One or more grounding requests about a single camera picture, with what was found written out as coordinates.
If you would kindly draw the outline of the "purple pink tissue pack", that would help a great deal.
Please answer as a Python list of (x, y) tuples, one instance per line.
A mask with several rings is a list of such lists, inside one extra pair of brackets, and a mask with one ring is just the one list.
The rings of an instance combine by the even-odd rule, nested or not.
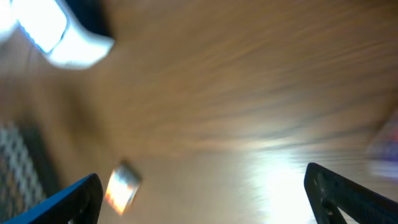
[(371, 141), (366, 155), (372, 175), (397, 180), (397, 110)]

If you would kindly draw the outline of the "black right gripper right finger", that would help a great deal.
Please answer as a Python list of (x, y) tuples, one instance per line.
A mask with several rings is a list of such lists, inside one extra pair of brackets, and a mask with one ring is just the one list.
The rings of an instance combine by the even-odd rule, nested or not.
[(317, 223), (346, 223), (345, 212), (360, 224), (397, 224), (397, 202), (319, 164), (307, 165), (304, 187)]

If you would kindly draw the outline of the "orange juice carton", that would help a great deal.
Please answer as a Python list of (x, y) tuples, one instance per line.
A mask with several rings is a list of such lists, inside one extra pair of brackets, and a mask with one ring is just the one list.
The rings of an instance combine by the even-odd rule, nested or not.
[(104, 199), (118, 215), (123, 215), (131, 206), (141, 182), (139, 171), (129, 161), (123, 160), (110, 175)]

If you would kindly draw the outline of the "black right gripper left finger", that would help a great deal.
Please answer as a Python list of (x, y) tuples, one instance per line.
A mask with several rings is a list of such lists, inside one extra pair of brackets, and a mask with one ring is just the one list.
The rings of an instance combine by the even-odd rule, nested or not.
[(103, 201), (103, 187), (92, 173), (59, 191), (5, 224), (90, 223), (98, 222)]

